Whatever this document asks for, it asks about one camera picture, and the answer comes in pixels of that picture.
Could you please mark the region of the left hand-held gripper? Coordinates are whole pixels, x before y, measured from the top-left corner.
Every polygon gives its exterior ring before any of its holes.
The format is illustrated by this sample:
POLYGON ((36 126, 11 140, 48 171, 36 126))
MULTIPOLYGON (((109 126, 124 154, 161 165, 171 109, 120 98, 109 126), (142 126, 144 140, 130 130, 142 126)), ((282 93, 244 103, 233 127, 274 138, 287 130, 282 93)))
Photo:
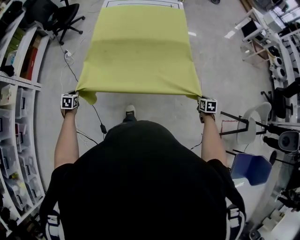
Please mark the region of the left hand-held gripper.
POLYGON ((73 109, 77 109, 79 106, 79 93, 78 91, 70 91, 63 93, 60 99, 60 110, 62 115, 73 109))

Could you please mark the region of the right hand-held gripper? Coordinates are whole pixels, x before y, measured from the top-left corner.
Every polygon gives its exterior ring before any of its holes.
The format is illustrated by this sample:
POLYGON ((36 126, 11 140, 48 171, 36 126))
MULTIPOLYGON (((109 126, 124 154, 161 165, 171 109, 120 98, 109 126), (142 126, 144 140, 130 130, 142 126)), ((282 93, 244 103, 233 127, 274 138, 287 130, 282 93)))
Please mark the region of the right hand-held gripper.
POLYGON ((197 103, 197 110, 199 112, 201 122, 204 122, 202 114, 209 115, 213 119, 215 119, 215 114, 217 113, 218 106, 217 100, 202 96, 197 97, 197 103))

